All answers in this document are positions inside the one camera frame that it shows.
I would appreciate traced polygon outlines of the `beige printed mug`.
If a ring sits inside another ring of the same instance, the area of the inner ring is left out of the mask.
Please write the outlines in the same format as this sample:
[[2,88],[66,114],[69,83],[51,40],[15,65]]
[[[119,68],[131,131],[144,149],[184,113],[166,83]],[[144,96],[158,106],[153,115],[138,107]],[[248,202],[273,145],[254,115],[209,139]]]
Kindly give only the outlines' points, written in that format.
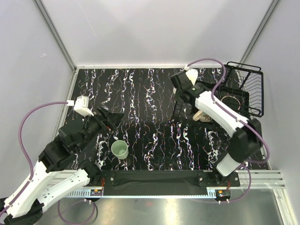
[[200,121],[200,122],[211,122],[212,121],[212,118],[202,110],[199,110],[198,112],[196,112],[193,115],[192,119],[194,121]]

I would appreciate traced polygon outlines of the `black skull mug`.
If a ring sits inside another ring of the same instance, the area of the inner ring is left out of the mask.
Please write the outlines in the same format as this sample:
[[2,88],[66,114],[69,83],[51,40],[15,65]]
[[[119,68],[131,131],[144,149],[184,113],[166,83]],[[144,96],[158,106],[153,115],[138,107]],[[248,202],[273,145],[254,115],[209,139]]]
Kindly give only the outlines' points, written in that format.
[[235,96],[224,96],[221,98],[221,102],[223,102],[225,105],[227,105],[234,111],[240,110],[241,108],[241,103]]

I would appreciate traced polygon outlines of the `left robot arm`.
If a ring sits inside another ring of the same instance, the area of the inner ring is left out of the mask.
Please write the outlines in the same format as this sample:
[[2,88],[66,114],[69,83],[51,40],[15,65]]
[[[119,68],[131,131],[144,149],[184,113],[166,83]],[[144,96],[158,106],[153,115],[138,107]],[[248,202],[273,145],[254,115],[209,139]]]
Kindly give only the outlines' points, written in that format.
[[123,117],[123,113],[100,107],[91,116],[63,125],[39,155],[29,177],[10,197],[0,200],[1,214],[7,213],[4,224],[33,225],[67,194],[86,185],[98,185],[102,181],[100,170],[95,163],[84,160],[68,178],[48,187],[95,137],[116,130]]

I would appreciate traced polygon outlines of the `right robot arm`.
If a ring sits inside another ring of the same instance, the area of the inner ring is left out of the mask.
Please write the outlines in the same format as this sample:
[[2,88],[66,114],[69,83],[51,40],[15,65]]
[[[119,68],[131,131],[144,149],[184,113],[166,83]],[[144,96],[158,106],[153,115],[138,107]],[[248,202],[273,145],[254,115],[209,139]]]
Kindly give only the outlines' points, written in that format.
[[186,71],[178,72],[170,76],[170,79],[178,99],[208,114],[231,137],[227,152],[215,163],[217,172],[212,175],[214,184],[225,185],[229,181],[229,175],[262,147],[260,122],[232,110],[205,85],[193,84]]

